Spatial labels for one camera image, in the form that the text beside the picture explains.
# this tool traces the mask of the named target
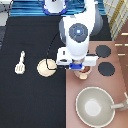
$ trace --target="black table surface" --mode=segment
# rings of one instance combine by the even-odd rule
[[[0,51],[0,128],[66,128],[66,71],[59,69],[48,78],[37,72],[59,20],[58,16],[8,19]],[[62,46],[58,35],[49,58],[55,60]],[[26,53],[26,70],[17,75],[21,51]]]

